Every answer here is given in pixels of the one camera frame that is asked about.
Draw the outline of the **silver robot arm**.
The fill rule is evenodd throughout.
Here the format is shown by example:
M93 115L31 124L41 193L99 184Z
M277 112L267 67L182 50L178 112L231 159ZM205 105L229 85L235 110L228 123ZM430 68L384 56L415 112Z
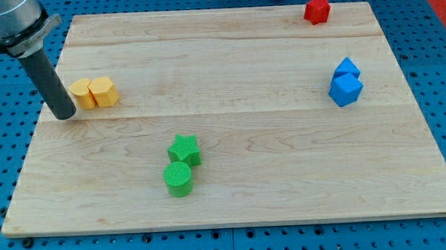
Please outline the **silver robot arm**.
M0 54L21 59L33 55L61 22L39 0L0 0Z

